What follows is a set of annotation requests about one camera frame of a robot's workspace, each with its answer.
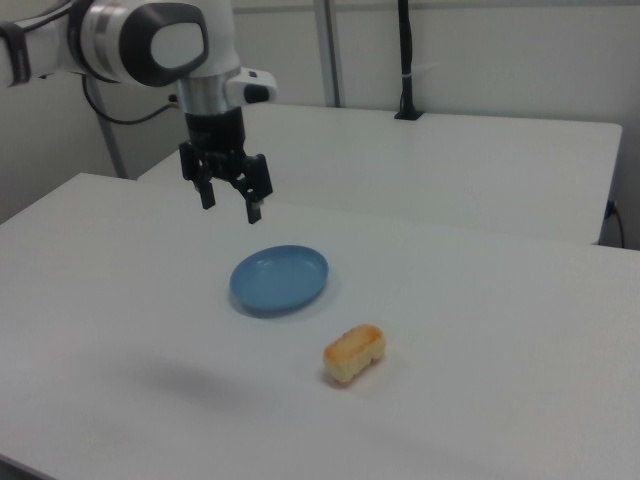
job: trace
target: toasted bread roll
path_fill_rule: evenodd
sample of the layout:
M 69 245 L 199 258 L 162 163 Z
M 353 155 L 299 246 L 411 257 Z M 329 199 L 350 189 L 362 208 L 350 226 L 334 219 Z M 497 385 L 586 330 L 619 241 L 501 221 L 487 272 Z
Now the toasted bread roll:
M 384 355 L 387 341 L 374 325 L 352 328 L 324 349 L 324 367 L 335 380 L 347 383 Z

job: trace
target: white wall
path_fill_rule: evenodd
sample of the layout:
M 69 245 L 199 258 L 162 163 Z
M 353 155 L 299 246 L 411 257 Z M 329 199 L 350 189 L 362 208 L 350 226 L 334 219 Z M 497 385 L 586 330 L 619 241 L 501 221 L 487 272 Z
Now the white wall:
M 612 193 L 640 248 L 640 6 L 412 9 L 411 22 L 421 108 L 621 124 Z M 339 7 L 338 36 L 347 107 L 397 109 L 394 9 Z M 611 221 L 605 237 L 618 242 Z
M 25 18 L 53 3 L 2 0 L 0 19 Z M 114 173 L 80 78 L 59 74 L 0 89 L 0 223 L 79 172 Z

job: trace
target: black cable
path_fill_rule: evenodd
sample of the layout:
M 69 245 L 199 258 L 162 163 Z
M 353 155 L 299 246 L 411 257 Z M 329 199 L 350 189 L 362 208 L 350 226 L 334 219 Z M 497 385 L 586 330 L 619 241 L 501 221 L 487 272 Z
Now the black cable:
M 613 207 L 613 213 L 618 219 L 618 227 L 620 227 L 620 245 L 622 246 L 622 248 L 625 248 L 624 247 L 624 228 L 622 228 L 622 219 L 620 218 L 620 212 L 618 211 L 617 207 Z
M 164 107 L 159 108 L 155 112 L 152 112 L 149 115 L 146 115 L 146 116 L 144 116 L 142 118 L 138 118 L 137 120 L 118 120 L 117 118 L 110 117 L 106 113 L 102 112 L 98 108 L 98 106 L 93 102 L 93 100 L 91 99 L 91 95 L 89 95 L 89 90 L 87 88 L 87 76 L 86 75 L 82 76 L 82 91 L 84 93 L 84 98 L 87 99 L 87 103 L 89 103 L 89 106 L 93 109 L 93 111 L 96 112 L 96 114 L 98 116 L 100 116 L 101 118 L 104 118 L 108 122 L 115 123 L 116 125 L 137 125 L 139 123 L 144 123 L 144 122 L 146 122 L 148 120 L 151 120 L 154 117 L 157 117 L 162 112 L 164 112 L 164 111 L 166 111 L 166 110 L 171 108 L 171 104 L 167 104 Z
M 58 13 L 56 13 L 55 15 L 52 15 L 50 17 L 45 18 L 44 20 L 41 20 L 37 23 L 33 23 L 27 27 L 24 27 L 22 30 L 24 31 L 24 33 L 28 33 L 28 32 L 32 32 L 40 27 L 44 27 L 45 25 L 58 20 L 59 18 L 64 17 L 67 13 L 69 13 L 69 10 L 71 10 L 71 2 L 67 2 L 67 8 L 60 10 Z

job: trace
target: bread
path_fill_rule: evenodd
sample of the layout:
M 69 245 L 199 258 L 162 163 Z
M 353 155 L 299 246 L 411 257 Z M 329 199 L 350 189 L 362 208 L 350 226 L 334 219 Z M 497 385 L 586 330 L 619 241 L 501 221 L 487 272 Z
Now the bread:
M 374 325 L 358 325 L 324 349 L 324 368 L 340 383 L 349 382 L 372 360 L 384 355 L 387 341 Z

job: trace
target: blue plate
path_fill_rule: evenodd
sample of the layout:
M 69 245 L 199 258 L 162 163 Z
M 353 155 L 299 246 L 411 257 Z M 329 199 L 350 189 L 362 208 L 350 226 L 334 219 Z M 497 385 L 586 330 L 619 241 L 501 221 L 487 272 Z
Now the blue plate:
M 328 273 L 327 260 L 317 251 L 282 245 L 243 260 L 231 275 L 231 292 L 249 309 L 288 310 L 318 295 Z

